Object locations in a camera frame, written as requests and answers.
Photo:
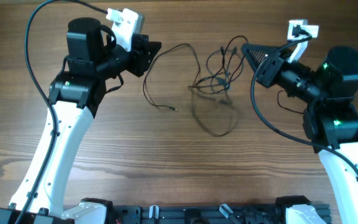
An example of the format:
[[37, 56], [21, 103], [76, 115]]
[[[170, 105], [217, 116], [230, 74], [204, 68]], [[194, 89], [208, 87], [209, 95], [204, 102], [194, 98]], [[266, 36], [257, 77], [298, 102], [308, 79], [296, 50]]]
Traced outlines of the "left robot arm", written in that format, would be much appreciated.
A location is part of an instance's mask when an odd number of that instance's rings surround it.
[[140, 34], [137, 24], [107, 27], [97, 19], [68, 23], [68, 55], [50, 85], [48, 115], [30, 167], [7, 208], [0, 207], [0, 223], [116, 223], [109, 200], [85, 198], [65, 210], [64, 195], [80, 143], [104, 96], [106, 81], [122, 72], [141, 77], [161, 48]]

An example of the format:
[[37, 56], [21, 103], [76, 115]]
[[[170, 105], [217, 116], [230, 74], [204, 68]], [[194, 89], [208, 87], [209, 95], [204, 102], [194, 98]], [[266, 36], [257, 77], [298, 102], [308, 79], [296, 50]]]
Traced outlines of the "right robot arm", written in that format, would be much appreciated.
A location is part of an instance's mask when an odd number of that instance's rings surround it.
[[278, 85], [289, 97], [306, 103], [299, 139], [277, 129], [256, 109], [271, 130], [293, 141], [312, 146], [329, 177], [343, 223], [358, 223], [358, 112], [352, 104], [358, 90], [358, 51], [331, 48], [313, 71], [291, 60], [287, 46], [243, 45], [254, 71], [252, 84], [266, 88]]

